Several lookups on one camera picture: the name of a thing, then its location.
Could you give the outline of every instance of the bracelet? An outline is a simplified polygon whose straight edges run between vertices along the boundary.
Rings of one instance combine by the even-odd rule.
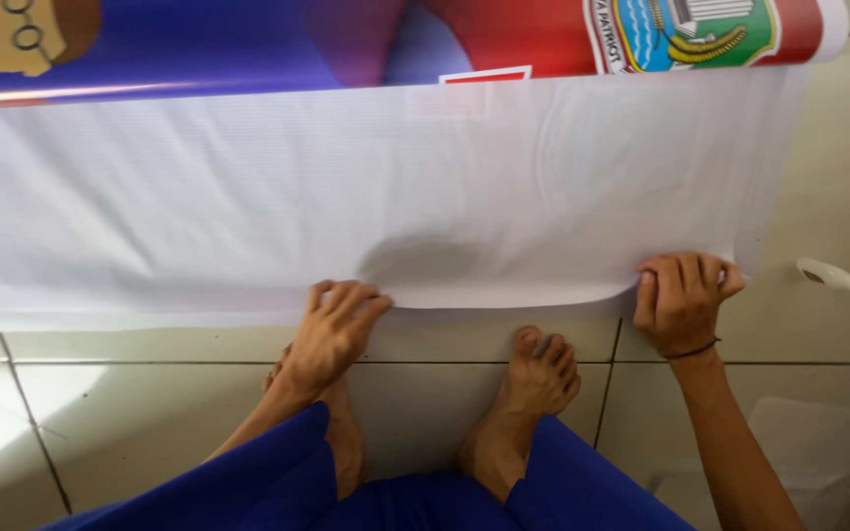
[[[678,355],[675,355],[675,356],[665,356],[663,354],[661,357],[668,359],[668,360],[676,360],[678,358],[686,358],[688,356],[693,356],[695,354],[705,353],[705,352],[709,351],[710,349],[713,349],[714,345],[716,345],[718,341],[723,341],[723,340],[714,335],[714,338],[711,342],[707,343],[706,345],[702,346],[700,349],[698,349],[696,351],[691,351],[689,353],[684,353],[684,354],[678,354]]]

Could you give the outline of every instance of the white plastic object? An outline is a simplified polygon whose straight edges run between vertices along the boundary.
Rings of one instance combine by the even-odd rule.
[[[850,291],[850,273],[840,267],[811,258],[800,258],[795,261],[795,266],[802,276],[813,283]]]

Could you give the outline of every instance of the hand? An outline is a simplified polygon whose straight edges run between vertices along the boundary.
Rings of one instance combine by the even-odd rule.
[[[354,317],[364,303],[365,308]],[[391,307],[392,298],[380,295],[374,285],[356,281],[314,284],[301,329],[278,378],[319,396],[365,352],[373,325]]]
[[[635,326],[666,358],[714,340],[721,302],[743,289],[739,267],[709,254],[662,254],[641,263]],[[720,282],[721,271],[726,272]]]

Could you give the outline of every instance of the floor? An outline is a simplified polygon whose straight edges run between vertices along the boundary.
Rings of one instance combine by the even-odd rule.
[[[850,41],[813,70],[760,271],[723,309],[722,353],[746,413],[764,396],[850,405],[850,292],[799,281],[800,256],[850,270]],[[374,476],[449,464],[522,324],[377,333],[349,372]],[[534,324],[577,346],[583,390],[562,416],[576,433],[646,487],[699,470],[676,382],[628,322]],[[0,531],[137,494],[198,464],[257,403],[293,333],[0,334]]]

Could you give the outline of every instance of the blue pants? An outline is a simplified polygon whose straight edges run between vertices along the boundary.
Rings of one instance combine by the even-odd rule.
[[[329,415],[313,404],[146,494],[42,530],[692,529],[555,416],[537,424],[526,477],[505,505],[456,472],[369,482],[337,502]]]

